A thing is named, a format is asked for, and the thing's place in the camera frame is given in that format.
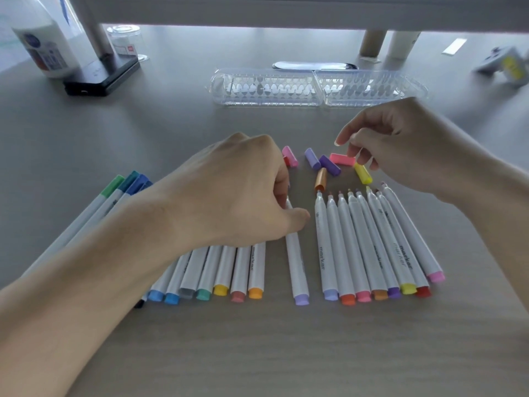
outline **forearm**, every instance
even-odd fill
[[[134,201],[76,246],[0,291],[3,394],[66,394],[175,252],[187,251],[178,239],[168,250],[163,238],[174,229],[153,208]]]
[[[529,311],[529,176],[488,159],[469,173],[453,204],[472,222]]]

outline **yellow label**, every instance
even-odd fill
[[[504,71],[508,71],[516,80],[522,79],[524,77],[524,71],[520,69],[516,60],[510,55],[503,59],[501,62],[501,67],[504,69]]]

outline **green marker cap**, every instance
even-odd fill
[[[197,292],[197,300],[208,301],[211,297],[211,293],[206,289],[199,289]]]
[[[123,176],[117,175],[116,178],[113,179],[110,184],[108,184],[106,188],[101,191],[101,195],[103,195],[105,198],[108,198],[124,180],[125,178]]]
[[[121,185],[118,187],[121,191],[125,192],[127,189],[129,189],[130,185],[134,182],[134,180],[140,175],[136,170],[129,174],[129,176],[121,183]]]

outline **brown marker cap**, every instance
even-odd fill
[[[327,187],[327,168],[323,167],[318,171],[316,176],[316,184],[314,184],[314,191],[324,192]]]

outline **gray desk surface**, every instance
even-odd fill
[[[270,134],[295,153],[343,151],[333,140],[356,109],[223,108],[204,86],[215,68],[278,60],[354,62],[362,33],[151,27],[151,59],[108,98],[69,98],[27,62],[0,74],[0,286],[23,270],[117,173],[153,180],[234,131]],[[470,73],[520,35],[423,34],[402,69],[430,89],[428,103],[501,157],[529,169],[529,87]],[[397,68],[380,64],[377,68]],[[313,211],[314,172],[291,170],[294,205]],[[529,320],[468,220],[431,195],[386,180],[447,275],[429,300],[343,307],[323,300],[314,221],[300,232],[311,304],[295,307],[285,241],[267,244],[261,301],[216,297],[131,311],[70,395],[456,396],[529,392]],[[358,185],[351,170],[330,189]]]

